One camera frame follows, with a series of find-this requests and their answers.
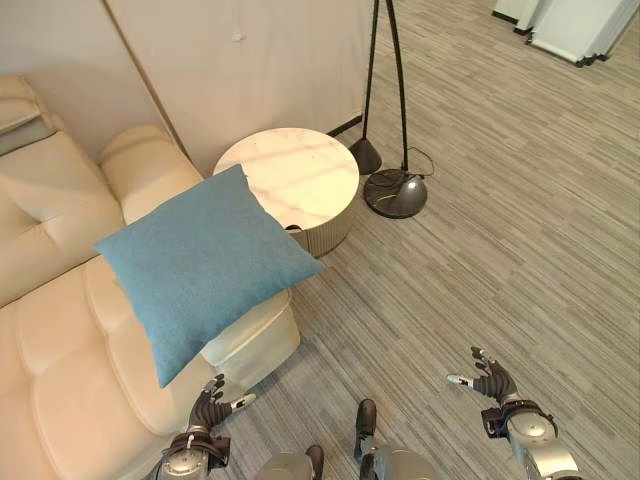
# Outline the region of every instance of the sofa seat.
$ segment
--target sofa seat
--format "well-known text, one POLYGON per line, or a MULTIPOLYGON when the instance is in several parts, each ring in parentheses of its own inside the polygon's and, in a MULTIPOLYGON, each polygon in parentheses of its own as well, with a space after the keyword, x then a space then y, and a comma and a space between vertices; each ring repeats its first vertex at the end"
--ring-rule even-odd
POLYGON ((144 330, 101 256, 6 305, 0 424, 11 446, 0 448, 0 478, 97 479, 126 470, 144 447, 186 424, 203 382, 218 371, 244 389, 295 349, 289 300, 284 291, 254 307, 205 347, 215 368, 198 355, 164 389, 144 330))

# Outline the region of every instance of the black lamp stand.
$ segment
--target black lamp stand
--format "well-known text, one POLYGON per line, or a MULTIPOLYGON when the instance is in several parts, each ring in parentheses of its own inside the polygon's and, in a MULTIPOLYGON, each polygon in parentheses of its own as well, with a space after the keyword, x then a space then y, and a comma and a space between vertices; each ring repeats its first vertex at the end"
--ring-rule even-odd
MULTIPOLYGON (((369 117, 369 100, 371 96, 371 80, 373 57, 375 53, 375 39, 378 18, 378 3, 374 3, 373 32, 371 34, 371 55, 369 59, 369 78, 367 82, 367 98, 365 105, 363 137, 351 148, 356 157, 360 174, 375 172, 380 168, 380 155, 367 140, 367 122, 369 117)), ((412 217, 424 207, 427 202, 427 187, 423 182, 424 176, 409 172, 409 146, 407 141, 407 111, 404 94, 404 74, 402 72, 402 58, 400 55, 400 40, 396 23, 393 1, 386 0, 389 12, 389 23, 393 37, 396 68, 398 71, 398 85, 400 90, 400 114, 402 119, 402 147, 403 161, 400 168, 382 170, 373 173, 364 185, 364 199, 367 205, 376 213, 388 218, 412 217)))
POLYGON ((378 11, 380 0, 373 2, 373 26, 371 27, 371 47, 369 48, 369 73, 367 76, 367 95, 364 106, 364 121, 362 125, 362 138, 349 147, 356 159, 360 175, 369 175, 382 165, 382 159, 376 148, 367 139, 369 127, 369 103, 371 102, 371 83, 373 81, 373 61, 376 53, 376 34, 378 32, 378 11))

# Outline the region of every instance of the robotic arm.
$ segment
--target robotic arm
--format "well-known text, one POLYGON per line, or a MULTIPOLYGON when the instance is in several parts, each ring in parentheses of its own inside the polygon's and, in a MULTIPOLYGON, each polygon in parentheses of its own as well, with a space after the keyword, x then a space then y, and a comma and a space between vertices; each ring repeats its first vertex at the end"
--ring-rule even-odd
POLYGON ((478 378, 448 375, 455 385, 472 388, 500 404, 482 412, 489 438, 506 438, 529 480, 583 480, 551 415, 531 400, 524 400, 516 383, 496 360, 483 349, 471 347, 476 367, 486 373, 478 378))
POLYGON ((245 407, 256 396, 248 394, 233 402, 218 403, 222 397, 224 375, 209 381, 196 400, 185 433, 176 435, 162 459, 143 480, 206 480, 213 468, 226 467, 231 439, 211 436, 213 428, 229 415, 245 407))

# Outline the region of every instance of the round side table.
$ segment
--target round side table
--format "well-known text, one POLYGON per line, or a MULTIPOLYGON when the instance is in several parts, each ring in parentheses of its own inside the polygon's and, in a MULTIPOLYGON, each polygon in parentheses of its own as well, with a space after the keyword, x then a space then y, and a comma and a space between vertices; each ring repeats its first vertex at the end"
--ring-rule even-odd
POLYGON ((347 235, 358 165, 334 138, 302 128, 266 130, 233 145, 213 173, 236 164, 260 205, 313 256, 347 235))

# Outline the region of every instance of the robot finger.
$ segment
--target robot finger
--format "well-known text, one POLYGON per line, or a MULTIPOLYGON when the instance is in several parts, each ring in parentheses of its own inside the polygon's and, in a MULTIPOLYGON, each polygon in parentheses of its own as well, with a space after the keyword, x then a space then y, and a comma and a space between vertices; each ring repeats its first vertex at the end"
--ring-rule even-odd
POLYGON ((473 389, 473 379, 469 377, 452 374, 447 375, 447 381, 453 385, 460 385, 462 387, 469 387, 473 389))

